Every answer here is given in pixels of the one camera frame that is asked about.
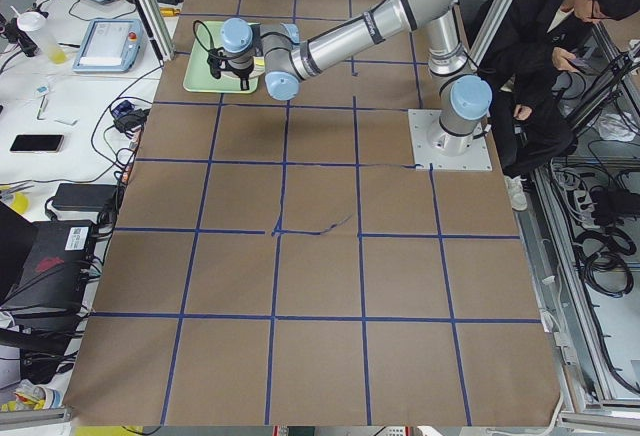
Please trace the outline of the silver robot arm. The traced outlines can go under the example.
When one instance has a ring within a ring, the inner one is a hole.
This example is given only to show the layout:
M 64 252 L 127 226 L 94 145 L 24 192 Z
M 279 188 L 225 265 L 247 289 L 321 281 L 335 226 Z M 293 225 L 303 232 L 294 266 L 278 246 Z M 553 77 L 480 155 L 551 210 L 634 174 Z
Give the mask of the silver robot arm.
M 439 86 L 441 113 L 427 129 L 429 144 L 448 156 L 467 151 L 492 100 L 489 85 L 470 73 L 453 5 L 456 0 L 382 0 L 362 14 L 308 40 L 293 24 L 249 24 L 226 20 L 220 39 L 204 49 L 213 78 L 227 73 L 247 89 L 254 59 L 264 60 L 269 95 L 295 98 L 303 81 L 386 42 L 402 32 L 422 29 L 429 42 L 429 71 Z

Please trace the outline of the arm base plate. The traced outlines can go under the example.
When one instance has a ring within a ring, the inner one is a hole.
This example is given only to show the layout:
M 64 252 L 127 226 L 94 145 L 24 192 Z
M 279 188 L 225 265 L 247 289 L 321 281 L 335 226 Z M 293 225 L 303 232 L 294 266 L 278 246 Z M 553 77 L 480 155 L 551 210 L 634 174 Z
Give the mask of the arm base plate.
M 490 172 L 493 167 L 483 124 L 466 136 L 452 136 L 440 126 L 438 109 L 410 109 L 408 124 L 414 165 L 421 170 Z

